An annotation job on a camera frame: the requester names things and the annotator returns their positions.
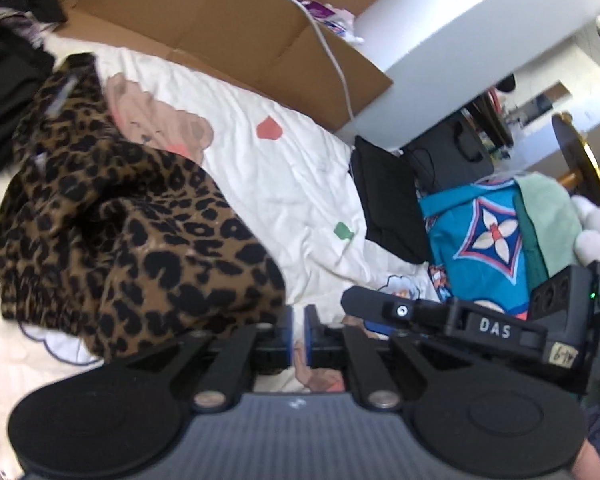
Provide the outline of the black clothes pile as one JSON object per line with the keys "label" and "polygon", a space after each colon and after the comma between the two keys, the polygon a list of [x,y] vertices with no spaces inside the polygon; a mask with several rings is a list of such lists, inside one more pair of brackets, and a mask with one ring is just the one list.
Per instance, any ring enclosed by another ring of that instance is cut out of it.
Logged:
{"label": "black clothes pile", "polygon": [[12,161],[12,136],[54,64],[44,49],[41,22],[0,0],[0,169]]}

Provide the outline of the blue patterned fabric bag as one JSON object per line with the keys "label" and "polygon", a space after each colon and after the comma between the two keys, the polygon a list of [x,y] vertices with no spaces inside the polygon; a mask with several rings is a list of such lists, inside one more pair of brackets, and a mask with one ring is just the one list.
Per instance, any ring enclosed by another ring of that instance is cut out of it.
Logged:
{"label": "blue patterned fabric bag", "polygon": [[524,320],[531,288],[513,179],[474,183],[419,200],[441,300],[456,298]]}

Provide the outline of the folded black garment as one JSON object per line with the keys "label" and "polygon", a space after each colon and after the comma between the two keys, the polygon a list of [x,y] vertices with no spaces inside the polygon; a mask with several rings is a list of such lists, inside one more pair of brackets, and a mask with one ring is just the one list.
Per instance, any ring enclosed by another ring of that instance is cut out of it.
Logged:
{"label": "folded black garment", "polygon": [[350,174],[363,208],[366,238],[403,261],[432,261],[411,166],[357,136]]}

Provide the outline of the leopard print skirt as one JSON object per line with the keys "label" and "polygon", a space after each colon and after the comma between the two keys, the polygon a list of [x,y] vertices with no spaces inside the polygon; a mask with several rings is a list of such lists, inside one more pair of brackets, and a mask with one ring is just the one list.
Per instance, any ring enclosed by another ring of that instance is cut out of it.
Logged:
{"label": "leopard print skirt", "polygon": [[94,56],[69,56],[20,120],[0,208],[2,317],[104,360],[286,306],[274,258],[196,162],[126,140]]}

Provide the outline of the mint green cloth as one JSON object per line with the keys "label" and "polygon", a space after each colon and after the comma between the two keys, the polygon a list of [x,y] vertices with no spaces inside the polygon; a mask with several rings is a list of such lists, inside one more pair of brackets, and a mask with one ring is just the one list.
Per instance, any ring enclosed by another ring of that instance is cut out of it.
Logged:
{"label": "mint green cloth", "polygon": [[530,172],[515,181],[551,278],[578,262],[574,243],[582,226],[577,211],[567,190],[553,178]]}

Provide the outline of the cream bear print blanket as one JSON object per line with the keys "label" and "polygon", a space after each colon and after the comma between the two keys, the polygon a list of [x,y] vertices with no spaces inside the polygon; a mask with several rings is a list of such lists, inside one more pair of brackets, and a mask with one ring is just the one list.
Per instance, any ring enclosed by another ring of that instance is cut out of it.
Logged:
{"label": "cream bear print blanket", "polygon": [[[341,294],[352,285],[434,298],[426,266],[404,262],[367,238],[349,145],[311,118],[156,56],[56,35],[45,43],[56,58],[91,52],[100,78],[125,76],[210,124],[213,139],[202,166],[276,260],[294,310],[314,304],[324,322],[338,322]],[[21,328],[0,313],[0,479],[21,474],[6,432],[14,405],[94,364],[76,339]]]}

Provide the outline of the black bag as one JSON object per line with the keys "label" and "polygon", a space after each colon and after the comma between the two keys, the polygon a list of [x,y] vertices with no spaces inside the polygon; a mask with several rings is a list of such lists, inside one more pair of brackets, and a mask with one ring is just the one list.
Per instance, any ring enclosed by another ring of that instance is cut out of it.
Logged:
{"label": "black bag", "polygon": [[402,151],[427,194],[477,182],[494,171],[490,154],[461,112],[442,119]]}

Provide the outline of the gold rimmed round stool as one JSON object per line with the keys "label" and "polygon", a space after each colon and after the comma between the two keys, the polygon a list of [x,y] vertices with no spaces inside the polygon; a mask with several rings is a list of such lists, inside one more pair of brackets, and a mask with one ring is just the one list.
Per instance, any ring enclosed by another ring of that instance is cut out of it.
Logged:
{"label": "gold rimmed round stool", "polygon": [[552,127],[568,171],[558,182],[571,194],[586,197],[600,206],[600,164],[585,137],[574,128],[567,112],[552,116]]}

